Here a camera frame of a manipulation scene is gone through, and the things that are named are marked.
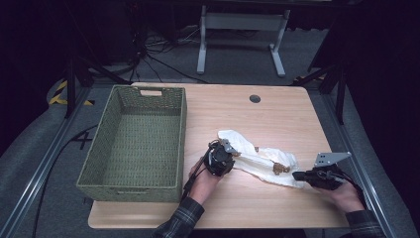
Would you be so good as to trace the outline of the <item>yellow black floor tape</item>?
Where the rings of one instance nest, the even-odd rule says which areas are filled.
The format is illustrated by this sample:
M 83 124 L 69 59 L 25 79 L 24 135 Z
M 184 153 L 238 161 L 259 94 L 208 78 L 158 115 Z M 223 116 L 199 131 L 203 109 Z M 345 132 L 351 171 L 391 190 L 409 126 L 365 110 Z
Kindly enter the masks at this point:
M 50 99 L 49 105 L 53 105 L 53 104 L 61 104 L 61 105 L 67 105 L 68 102 L 66 99 L 63 99 L 61 97 L 61 94 L 63 93 L 63 91 L 66 89 L 67 87 L 67 81 L 63 80 L 57 87 L 57 89 L 55 90 L 52 98 Z

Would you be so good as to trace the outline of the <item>person's left hand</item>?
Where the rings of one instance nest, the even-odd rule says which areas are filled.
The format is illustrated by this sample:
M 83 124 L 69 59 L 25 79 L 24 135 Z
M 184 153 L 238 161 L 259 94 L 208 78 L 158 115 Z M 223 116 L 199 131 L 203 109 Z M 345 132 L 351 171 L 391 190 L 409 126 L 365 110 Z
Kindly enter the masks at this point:
M 214 192 L 218 183 L 222 180 L 222 177 L 213 176 L 204 165 L 199 165 L 199 163 L 196 163 L 191 168 L 189 175 L 192 176 L 194 172 L 198 172 L 200 174 L 196 177 L 189 193 L 189 197 L 194 199 L 200 205 L 203 205 Z

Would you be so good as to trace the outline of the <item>black metal stand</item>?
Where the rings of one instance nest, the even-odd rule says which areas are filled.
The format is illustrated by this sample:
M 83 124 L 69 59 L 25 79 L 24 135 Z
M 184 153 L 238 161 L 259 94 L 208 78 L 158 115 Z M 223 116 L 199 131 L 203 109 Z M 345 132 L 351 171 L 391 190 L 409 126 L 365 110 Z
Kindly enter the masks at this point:
M 320 78 L 321 76 L 324 77 L 322 83 L 318 87 L 318 91 L 321 94 L 329 94 L 334 88 L 337 88 L 335 114 L 338 122 L 343 125 L 343 110 L 347 76 L 345 73 L 345 68 L 342 65 L 329 65 L 324 68 L 320 68 L 306 76 L 298 76 L 293 80 L 291 86 L 303 86 L 310 81 Z
M 66 66 L 66 76 L 67 81 L 67 106 L 65 118 L 68 119 L 71 114 L 75 111 L 76 108 L 76 85 L 75 83 L 79 81 L 82 87 L 91 87 L 93 85 L 93 78 L 89 72 L 89 69 L 93 68 L 99 73 L 103 74 L 105 77 L 110 78 L 112 81 L 117 84 L 129 84 L 129 81 L 121 78 L 117 74 L 106 69 L 102 65 L 85 59 L 80 56 L 72 56 L 69 58 Z

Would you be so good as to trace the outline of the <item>white metal desk frame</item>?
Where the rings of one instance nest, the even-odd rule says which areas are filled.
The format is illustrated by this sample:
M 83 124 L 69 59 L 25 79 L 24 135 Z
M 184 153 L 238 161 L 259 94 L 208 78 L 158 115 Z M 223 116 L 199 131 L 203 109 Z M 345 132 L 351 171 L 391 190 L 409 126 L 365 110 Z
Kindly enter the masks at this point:
M 280 15 L 215 13 L 208 12 L 207 7 L 201 7 L 200 17 L 200 47 L 196 72 L 203 74 L 206 64 L 206 32 L 208 30 L 245 30 L 277 32 L 276 40 L 268 46 L 271 58 L 279 77 L 285 77 L 285 69 L 280 57 L 279 48 L 284 36 L 290 11 L 285 10 Z

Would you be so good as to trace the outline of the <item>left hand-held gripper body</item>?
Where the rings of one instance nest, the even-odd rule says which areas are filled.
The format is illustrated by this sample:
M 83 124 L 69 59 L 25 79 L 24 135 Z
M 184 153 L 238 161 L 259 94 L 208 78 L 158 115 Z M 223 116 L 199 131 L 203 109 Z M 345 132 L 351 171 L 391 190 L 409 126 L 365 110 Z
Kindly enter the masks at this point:
M 233 168 L 234 157 L 239 155 L 228 139 L 219 139 L 209 143 L 203 162 L 211 175 L 222 177 Z

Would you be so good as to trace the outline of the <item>aluminium floor rail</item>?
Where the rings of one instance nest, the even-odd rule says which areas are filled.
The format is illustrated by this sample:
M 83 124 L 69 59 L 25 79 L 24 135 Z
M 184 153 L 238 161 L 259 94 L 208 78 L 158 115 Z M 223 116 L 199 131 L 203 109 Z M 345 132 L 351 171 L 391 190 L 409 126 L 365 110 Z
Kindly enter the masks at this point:
M 53 167 L 53 161 L 63 146 L 64 137 L 69 130 L 71 123 L 76 117 L 77 112 L 83 106 L 83 103 L 89 93 L 90 88 L 82 87 L 79 90 L 78 95 L 75 97 L 75 102 L 70 109 L 69 116 L 64 118 L 57 127 L 57 131 L 52 141 L 50 142 L 46 153 L 37 166 L 37 169 L 32 174 L 29 182 L 25 186 L 25 189 L 17 201 L 13 211 L 0 230 L 0 238 L 13 238 L 16 230 L 26 216 L 33 201 L 37 197 L 39 190 L 43 186 L 49 170 Z
M 376 218 L 382 228 L 382 231 L 387 238 L 396 238 L 396 233 L 391 227 L 389 219 L 386 217 L 383 206 L 379 200 L 376 189 L 371 182 L 369 174 L 365 169 L 365 165 L 351 142 L 351 138 L 344 124 L 341 124 L 337 118 L 335 104 L 328 95 L 321 96 L 322 101 L 327 109 L 328 115 L 333 121 L 334 127 L 338 131 L 340 139 L 344 144 L 346 150 L 350 152 L 351 158 L 349 164 L 355 180 L 360 187 L 364 190 L 365 200 L 367 207 L 376 215 Z

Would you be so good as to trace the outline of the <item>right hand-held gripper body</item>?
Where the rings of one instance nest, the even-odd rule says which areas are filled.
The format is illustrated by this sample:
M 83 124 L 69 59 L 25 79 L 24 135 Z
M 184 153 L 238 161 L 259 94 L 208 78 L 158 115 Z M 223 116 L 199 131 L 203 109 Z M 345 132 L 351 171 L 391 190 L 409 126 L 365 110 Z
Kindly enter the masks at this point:
M 319 153 L 313 169 L 305 173 L 305 180 L 314 187 L 327 190 L 337 189 L 348 180 L 348 176 L 338 167 L 338 162 L 351 155 L 350 152 Z

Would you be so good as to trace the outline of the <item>white towel with brown print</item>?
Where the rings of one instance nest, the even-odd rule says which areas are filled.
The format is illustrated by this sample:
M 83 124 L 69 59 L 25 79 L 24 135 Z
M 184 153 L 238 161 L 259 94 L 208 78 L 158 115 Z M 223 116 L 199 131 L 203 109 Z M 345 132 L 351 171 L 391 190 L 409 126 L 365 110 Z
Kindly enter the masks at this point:
M 234 168 L 255 176 L 262 181 L 302 188 L 304 183 L 296 181 L 294 172 L 300 170 L 293 154 L 277 148 L 256 147 L 235 130 L 221 130 L 218 138 L 227 140 L 238 155 Z

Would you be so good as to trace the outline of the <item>green woven basket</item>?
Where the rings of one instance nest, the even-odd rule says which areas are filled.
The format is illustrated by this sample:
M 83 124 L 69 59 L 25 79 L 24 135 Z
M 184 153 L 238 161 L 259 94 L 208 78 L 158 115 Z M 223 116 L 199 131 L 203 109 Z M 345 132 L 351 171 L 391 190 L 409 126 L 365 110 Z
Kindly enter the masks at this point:
M 180 201 L 186 116 L 182 87 L 114 86 L 76 186 L 98 201 Z

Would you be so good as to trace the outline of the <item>person's right hand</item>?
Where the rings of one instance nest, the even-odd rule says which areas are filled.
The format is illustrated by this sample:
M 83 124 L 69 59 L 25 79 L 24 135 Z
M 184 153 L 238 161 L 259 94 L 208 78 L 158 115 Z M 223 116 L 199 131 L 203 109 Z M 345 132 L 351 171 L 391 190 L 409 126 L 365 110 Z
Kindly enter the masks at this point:
M 348 182 L 343 183 L 335 190 L 327 190 L 318 187 L 316 187 L 316 190 L 329 197 L 334 204 L 345 213 L 365 210 L 357 190 Z

